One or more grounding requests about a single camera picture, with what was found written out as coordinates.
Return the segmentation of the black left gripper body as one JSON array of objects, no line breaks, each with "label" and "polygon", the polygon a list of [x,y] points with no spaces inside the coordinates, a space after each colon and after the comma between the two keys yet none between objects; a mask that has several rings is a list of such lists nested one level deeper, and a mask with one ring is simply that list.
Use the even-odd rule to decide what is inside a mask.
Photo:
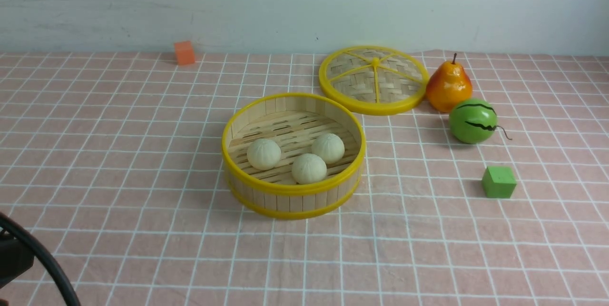
[{"label": "black left gripper body", "polygon": [[33,266],[35,256],[7,231],[0,233],[0,288],[21,276]]}]

